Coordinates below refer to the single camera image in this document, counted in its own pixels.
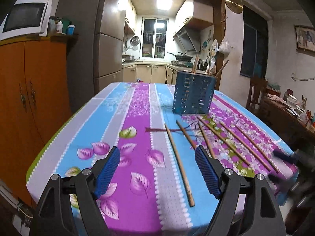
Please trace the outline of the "long wooden chopstick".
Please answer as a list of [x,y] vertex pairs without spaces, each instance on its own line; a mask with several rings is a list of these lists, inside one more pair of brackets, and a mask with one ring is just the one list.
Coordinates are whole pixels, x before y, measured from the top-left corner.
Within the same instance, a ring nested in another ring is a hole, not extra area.
[[178,164],[178,167],[179,167],[180,174],[182,176],[185,192],[186,192],[186,195],[187,195],[188,203],[189,203],[190,207],[194,207],[195,206],[195,201],[194,201],[194,198],[193,198],[193,195],[192,195],[191,187],[190,187],[188,178],[186,176],[186,172],[185,172],[184,166],[182,164],[180,155],[179,155],[178,150],[176,148],[176,145],[175,145],[175,142],[173,140],[173,137],[172,137],[172,134],[171,134],[171,131],[170,131],[169,127],[167,126],[167,124],[164,124],[164,127],[166,129],[166,132],[167,132],[170,144],[172,146],[174,155],[176,157],[176,161],[177,161],[177,164]]

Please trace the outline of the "short wooden chopstick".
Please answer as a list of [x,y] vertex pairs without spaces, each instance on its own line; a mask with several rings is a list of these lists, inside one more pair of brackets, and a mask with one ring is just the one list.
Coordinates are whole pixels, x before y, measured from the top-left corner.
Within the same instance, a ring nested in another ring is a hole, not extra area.
[[193,148],[193,150],[195,150],[196,149],[196,144],[192,141],[191,137],[186,132],[186,129],[184,127],[182,127],[182,125],[180,124],[180,122],[178,120],[176,120],[176,124],[178,125],[179,129],[182,131],[183,135],[186,137],[186,139],[190,143],[190,145]]

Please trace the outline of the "cluttered wooden side table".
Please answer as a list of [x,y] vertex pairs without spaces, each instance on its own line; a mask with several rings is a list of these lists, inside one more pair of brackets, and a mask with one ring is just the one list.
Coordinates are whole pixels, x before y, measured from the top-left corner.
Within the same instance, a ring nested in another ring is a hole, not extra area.
[[260,101],[258,117],[272,129],[292,150],[307,151],[314,148],[314,132],[293,116],[287,107],[279,102],[270,100],[273,91],[265,90]]

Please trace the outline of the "wooden chair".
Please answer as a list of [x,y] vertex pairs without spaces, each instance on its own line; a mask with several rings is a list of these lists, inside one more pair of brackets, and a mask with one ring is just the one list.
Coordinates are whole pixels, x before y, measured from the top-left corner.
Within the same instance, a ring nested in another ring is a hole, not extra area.
[[249,93],[246,103],[246,109],[252,113],[259,111],[260,101],[264,96],[268,81],[257,76],[250,79]]

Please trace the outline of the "dark interior window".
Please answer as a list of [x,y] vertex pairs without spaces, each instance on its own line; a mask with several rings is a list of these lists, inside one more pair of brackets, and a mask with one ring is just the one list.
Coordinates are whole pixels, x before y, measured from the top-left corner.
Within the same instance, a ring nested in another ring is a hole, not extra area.
[[244,43],[240,75],[265,78],[268,62],[268,22],[244,6]]

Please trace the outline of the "orange wooden cabinet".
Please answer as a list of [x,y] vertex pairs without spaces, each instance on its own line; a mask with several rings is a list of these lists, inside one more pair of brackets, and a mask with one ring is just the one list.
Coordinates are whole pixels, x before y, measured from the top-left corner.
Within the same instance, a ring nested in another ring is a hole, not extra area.
[[1,180],[32,206],[29,166],[71,117],[66,59],[76,36],[1,41]]

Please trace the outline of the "framed elephant picture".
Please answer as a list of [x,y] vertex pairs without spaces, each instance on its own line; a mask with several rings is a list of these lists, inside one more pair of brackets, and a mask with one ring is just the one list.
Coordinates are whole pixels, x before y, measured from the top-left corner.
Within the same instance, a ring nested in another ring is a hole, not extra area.
[[296,35],[296,50],[299,53],[314,55],[314,27],[294,25]]

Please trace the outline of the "white hanging plastic bag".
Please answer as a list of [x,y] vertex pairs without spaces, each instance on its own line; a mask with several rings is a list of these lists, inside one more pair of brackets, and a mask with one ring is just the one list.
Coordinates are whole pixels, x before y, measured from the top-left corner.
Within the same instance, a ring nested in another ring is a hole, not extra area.
[[218,52],[221,54],[224,54],[226,56],[228,56],[229,53],[231,52],[231,45],[230,45],[230,42],[226,36],[221,41],[219,48],[218,48]]

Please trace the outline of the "black wok on stove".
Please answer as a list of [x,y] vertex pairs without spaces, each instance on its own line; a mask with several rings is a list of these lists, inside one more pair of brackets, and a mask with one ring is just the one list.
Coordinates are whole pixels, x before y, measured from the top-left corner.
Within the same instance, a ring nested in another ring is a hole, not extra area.
[[185,62],[190,62],[193,58],[191,56],[188,55],[183,55],[183,54],[173,54],[168,52],[168,54],[173,55],[177,61],[185,61]]

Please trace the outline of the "steel range hood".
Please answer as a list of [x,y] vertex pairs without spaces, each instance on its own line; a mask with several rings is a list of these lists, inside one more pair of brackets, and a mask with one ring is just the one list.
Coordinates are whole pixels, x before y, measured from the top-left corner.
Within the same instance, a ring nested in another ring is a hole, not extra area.
[[177,41],[186,53],[199,53],[201,51],[200,32],[188,27],[177,31],[173,39]]

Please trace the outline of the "blue lidded cup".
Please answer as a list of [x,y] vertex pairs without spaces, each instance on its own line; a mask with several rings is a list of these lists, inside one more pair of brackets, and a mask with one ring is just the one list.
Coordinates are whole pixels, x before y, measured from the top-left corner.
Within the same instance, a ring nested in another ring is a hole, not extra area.
[[75,26],[74,26],[74,25],[69,25],[69,26],[67,27],[66,34],[67,34],[67,35],[73,35],[73,34],[74,34],[74,29],[75,29]]

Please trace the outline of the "white bottle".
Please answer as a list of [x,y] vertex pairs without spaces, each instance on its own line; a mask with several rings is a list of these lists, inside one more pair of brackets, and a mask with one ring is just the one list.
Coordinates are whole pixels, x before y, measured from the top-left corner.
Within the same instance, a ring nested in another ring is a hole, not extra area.
[[59,21],[57,23],[56,32],[62,34],[62,29],[63,29],[63,23],[62,21]]

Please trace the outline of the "white microwave oven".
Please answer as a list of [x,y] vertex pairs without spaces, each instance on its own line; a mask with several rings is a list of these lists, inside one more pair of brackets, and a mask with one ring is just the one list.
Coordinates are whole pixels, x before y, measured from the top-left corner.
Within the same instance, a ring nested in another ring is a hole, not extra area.
[[1,24],[1,40],[37,34],[46,36],[52,0],[17,0]]

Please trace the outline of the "grey refrigerator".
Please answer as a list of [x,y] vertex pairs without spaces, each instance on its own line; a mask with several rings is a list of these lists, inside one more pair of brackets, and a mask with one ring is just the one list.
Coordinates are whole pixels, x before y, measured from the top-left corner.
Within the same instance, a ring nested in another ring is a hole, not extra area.
[[72,112],[102,89],[122,82],[122,52],[128,0],[59,0],[56,16],[75,26],[76,41],[67,54]]

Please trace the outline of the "round gold wall clock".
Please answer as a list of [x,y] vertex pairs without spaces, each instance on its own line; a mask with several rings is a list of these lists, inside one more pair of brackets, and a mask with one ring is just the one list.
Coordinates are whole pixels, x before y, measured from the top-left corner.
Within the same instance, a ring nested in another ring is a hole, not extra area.
[[225,4],[236,14],[241,14],[244,10],[244,5],[241,0],[225,0]]

